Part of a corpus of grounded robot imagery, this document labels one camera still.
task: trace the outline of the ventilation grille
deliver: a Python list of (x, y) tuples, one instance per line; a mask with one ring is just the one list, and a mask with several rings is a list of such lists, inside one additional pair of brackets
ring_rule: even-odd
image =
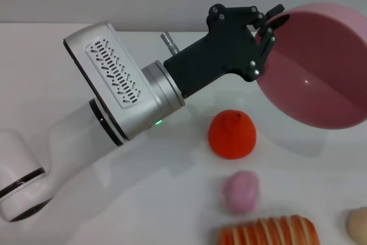
[(141, 78), (120, 45), (101, 38), (90, 43), (86, 50), (121, 106), (127, 108), (138, 103), (142, 97), (138, 83)]

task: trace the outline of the pink bowl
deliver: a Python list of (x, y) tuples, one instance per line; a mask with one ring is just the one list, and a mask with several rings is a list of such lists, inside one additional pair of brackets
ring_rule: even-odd
[(257, 82), (273, 104), (310, 126), (343, 129), (367, 117), (367, 19), (313, 3), (286, 11)]

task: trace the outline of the beige ball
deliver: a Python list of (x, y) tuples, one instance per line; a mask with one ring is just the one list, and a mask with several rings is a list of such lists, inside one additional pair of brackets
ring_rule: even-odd
[(359, 245), (367, 245), (367, 207), (355, 209), (348, 221), (348, 232)]

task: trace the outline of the orange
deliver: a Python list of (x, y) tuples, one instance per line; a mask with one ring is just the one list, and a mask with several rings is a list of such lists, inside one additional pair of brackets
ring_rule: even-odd
[(249, 155), (255, 147), (256, 129), (246, 113), (224, 110), (210, 124), (208, 141), (218, 156), (239, 159)]

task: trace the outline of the pink ball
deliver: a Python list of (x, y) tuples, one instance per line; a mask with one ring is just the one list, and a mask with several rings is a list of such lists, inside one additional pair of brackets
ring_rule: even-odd
[(259, 179), (255, 172), (237, 172), (223, 186), (227, 208), (234, 213), (256, 210)]

